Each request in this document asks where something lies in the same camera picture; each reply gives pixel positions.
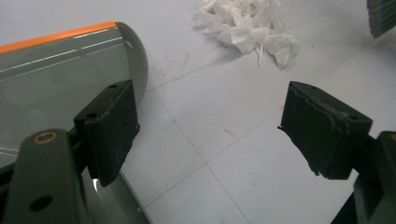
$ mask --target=orange stripe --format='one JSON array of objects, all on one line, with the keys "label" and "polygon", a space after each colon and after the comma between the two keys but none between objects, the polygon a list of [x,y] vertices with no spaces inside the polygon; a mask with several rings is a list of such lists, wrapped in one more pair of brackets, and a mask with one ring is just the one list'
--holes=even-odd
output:
[{"label": "orange stripe", "polygon": [[95,32],[95,31],[99,31],[99,30],[105,30],[105,29],[115,27],[115,26],[117,26],[117,25],[116,25],[116,23],[114,23],[114,21],[107,21],[107,22],[103,22],[103,23],[99,23],[99,24],[95,24],[95,25],[91,25],[91,26],[78,28],[75,30],[60,32],[60,33],[53,34],[53,35],[44,35],[44,36],[40,36],[40,37],[33,38],[33,39],[22,40],[20,42],[0,46],[0,53],[7,53],[7,52],[17,50],[17,49],[29,48],[34,45],[40,45],[40,44],[48,43],[48,42],[55,41],[55,40],[65,39],[65,38],[68,38],[71,36],[84,35],[87,33]]}]

